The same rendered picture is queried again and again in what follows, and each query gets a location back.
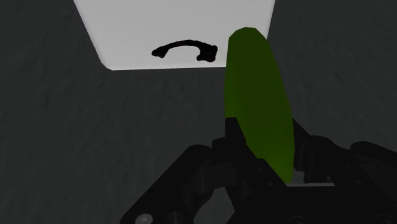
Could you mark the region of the green cucumber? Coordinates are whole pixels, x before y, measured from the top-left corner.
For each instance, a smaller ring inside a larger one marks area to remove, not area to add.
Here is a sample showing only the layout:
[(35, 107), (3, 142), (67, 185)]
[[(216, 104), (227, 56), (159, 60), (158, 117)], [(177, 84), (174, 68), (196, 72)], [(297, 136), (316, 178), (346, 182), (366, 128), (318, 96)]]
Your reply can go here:
[(293, 118), (283, 80), (266, 37), (244, 27), (228, 39), (225, 116), (235, 117), (250, 150), (278, 176), (293, 178)]

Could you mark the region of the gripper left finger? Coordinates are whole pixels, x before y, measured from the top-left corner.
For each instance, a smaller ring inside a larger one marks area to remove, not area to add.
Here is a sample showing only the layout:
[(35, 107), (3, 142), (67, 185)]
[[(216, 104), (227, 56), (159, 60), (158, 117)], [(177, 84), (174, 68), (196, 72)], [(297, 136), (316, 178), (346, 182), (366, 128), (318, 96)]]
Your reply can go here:
[(247, 146), (236, 118), (211, 146), (188, 147), (121, 217), (120, 224), (194, 224), (215, 189), (231, 188), (228, 224), (283, 224), (286, 185)]

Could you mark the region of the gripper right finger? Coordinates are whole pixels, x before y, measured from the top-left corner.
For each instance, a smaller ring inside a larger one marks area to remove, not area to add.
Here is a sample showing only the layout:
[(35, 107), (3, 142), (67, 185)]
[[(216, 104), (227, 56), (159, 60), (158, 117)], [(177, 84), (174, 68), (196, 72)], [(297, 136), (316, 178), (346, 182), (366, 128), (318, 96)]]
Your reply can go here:
[(397, 152), (368, 141), (345, 149), (293, 121), (294, 168), (305, 183), (332, 180), (337, 202), (359, 217), (397, 218)]

